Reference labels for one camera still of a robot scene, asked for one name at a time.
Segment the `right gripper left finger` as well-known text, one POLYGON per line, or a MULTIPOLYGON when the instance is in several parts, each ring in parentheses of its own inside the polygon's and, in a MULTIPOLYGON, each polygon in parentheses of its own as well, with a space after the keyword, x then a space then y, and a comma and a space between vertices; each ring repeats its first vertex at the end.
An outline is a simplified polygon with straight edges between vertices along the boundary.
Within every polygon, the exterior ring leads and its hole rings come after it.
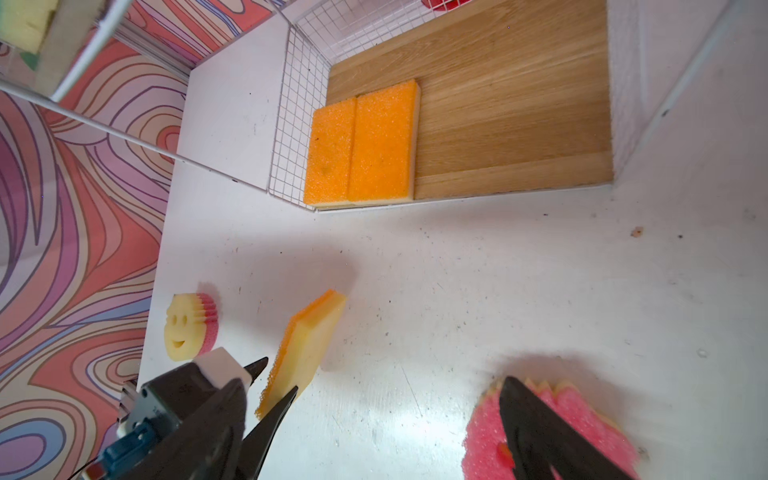
POLYGON ((246 393, 232 379, 158 377, 144 384, 120 438, 121 479, 237 479, 246 393))

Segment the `green sponge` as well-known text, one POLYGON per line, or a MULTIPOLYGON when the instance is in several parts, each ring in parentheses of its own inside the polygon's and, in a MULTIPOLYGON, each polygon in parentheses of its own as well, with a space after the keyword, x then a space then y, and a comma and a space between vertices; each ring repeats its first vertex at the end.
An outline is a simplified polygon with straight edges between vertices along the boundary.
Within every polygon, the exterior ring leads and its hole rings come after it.
POLYGON ((58 0, 1 0, 1 41, 37 54, 58 5, 58 0))

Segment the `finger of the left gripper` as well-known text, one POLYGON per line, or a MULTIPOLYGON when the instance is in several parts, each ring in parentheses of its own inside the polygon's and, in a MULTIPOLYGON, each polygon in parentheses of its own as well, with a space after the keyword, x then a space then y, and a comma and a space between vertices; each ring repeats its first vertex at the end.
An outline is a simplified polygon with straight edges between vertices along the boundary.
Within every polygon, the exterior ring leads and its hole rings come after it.
POLYGON ((251 384, 253 384, 259 378, 259 376, 268 366, 268 363, 269 363, 269 358, 263 357, 244 366, 244 370, 250 376, 251 384))
POLYGON ((257 479, 274 436, 298 394, 294 386, 243 439, 236 468, 237 479, 257 479))

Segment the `orange sponge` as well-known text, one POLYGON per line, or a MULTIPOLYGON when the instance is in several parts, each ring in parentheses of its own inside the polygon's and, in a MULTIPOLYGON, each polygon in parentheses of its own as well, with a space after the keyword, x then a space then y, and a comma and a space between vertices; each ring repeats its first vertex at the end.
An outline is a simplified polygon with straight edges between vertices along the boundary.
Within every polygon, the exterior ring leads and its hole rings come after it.
POLYGON ((348 200, 373 206, 414 198, 421 88, 411 79, 357 98, 348 200))
POLYGON ((315 208, 348 204, 357 99, 313 114, 303 201, 315 208))

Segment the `white wire wooden shelf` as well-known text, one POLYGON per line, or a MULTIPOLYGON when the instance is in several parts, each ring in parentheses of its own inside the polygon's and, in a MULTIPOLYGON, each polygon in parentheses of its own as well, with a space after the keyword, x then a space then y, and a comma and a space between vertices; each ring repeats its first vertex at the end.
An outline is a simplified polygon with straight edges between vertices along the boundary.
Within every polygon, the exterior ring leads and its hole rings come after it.
POLYGON ((315 110, 421 88, 413 202, 614 180, 670 104, 642 103, 639 1, 323 1, 274 14, 199 63, 187 127, 216 152, 234 107, 267 123, 207 169, 301 205, 315 110), (246 103, 247 93, 261 101, 246 103), (223 97, 232 94, 233 103, 223 97))

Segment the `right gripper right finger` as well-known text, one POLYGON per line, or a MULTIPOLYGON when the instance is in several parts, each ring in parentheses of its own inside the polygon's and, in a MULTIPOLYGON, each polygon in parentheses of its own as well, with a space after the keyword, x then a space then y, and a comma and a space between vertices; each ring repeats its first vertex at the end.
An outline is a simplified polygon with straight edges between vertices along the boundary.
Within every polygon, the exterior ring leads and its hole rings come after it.
POLYGON ((504 379, 500 417, 517 479, 627 479, 519 379, 504 379))

